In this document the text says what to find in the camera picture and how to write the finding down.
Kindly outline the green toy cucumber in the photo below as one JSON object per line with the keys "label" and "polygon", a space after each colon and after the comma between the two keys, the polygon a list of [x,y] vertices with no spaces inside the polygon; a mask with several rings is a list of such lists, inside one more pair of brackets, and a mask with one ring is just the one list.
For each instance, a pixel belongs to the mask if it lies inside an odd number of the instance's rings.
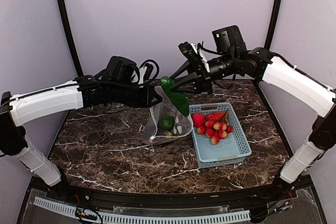
{"label": "green toy cucumber", "polygon": [[189,103],[186,96],[182,93],[173,92],[171,88],[175,85],[175,81],[167,76],[160,79],[160,86],[170,102],[177,108],[183,116],[189,116]]}

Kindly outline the light blue plastic basket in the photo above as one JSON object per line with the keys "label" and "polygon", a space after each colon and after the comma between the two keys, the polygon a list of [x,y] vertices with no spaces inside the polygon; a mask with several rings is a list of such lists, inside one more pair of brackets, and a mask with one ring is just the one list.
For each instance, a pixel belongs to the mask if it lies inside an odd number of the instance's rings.
{"label": "light blue plastic basket", "polygon": [[192,139],[199,168],[241,163],[251,155],[243,128],[229,102],[191,105]]}

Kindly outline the green toy lime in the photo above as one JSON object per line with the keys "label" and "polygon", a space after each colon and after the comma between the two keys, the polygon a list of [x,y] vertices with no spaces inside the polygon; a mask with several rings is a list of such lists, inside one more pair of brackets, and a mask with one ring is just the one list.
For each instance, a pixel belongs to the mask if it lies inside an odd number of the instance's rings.
{"label": "green toy lime", "polygon": [[163,116],[158,121],[158,127],[171,131],[175,125],[175,118],[173,116]]}

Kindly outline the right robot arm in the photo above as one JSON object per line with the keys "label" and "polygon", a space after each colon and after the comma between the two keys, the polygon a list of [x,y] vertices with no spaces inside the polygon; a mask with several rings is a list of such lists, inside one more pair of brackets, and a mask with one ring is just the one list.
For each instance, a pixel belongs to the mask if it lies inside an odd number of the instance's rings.
{"label": "right robot arm", "polygon": [[216,80],[233,74],[248,75],[256,81],[280,88],[317,114],[310,135],[284,164],[279,180],[268,187],[271,199],[280,199],[287,193],[288,184],[335,146],[335,89],[308,76],[281,55],[262,47],[247,50],[245,45],[241,45],[221,49],[216,52],[217,58],[206,60],[203,55],[205,48],[200,44],[185,42],[179,44],[179,50],[187,62],[171,77],[175,78],[184,71],[188,71],[188,75],[172,87],[174,92],[211,92]]}

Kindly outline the purple toy eggplant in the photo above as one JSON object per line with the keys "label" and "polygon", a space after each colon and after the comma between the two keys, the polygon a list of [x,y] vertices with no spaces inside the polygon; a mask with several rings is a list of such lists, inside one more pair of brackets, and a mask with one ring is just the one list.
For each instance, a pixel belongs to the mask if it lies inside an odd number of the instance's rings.
{"label": "purple toy eggplant", "polygon": [[158,128],[156,135],[157,136],[174,136],[172,132],[162,129],[162,128]]}

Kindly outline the clear dotted zip bag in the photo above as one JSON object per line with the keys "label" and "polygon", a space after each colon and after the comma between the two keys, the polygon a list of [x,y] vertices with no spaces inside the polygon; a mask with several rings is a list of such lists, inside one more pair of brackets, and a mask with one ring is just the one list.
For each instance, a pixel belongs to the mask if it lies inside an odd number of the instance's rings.
{"label": "clear dotted zip bag", "polygon": [[162,102],[150,108],[150,117],[142,132],[143,143],[159,145],[189,135],[193,129],[191,116],[181,114],[160,86],[154,90]]}

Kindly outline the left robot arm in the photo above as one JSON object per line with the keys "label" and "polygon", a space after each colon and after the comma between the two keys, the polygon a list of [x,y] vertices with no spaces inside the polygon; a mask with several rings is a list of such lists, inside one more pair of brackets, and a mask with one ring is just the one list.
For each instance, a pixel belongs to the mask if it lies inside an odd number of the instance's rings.
{"label": "left robot arm", "polygon": [[53,187],[63,201],[74,197],[74,189],[61,175],[59,168],[30,141],[24,125],[35,119],[63,111],[90,108],[95,105],[121,103],[130,108],[150,108],[162,102],[155,87],[144,84],[121,84],[84,76],[39,91],[1,98],[1,153],[24,164],[44,183]]}

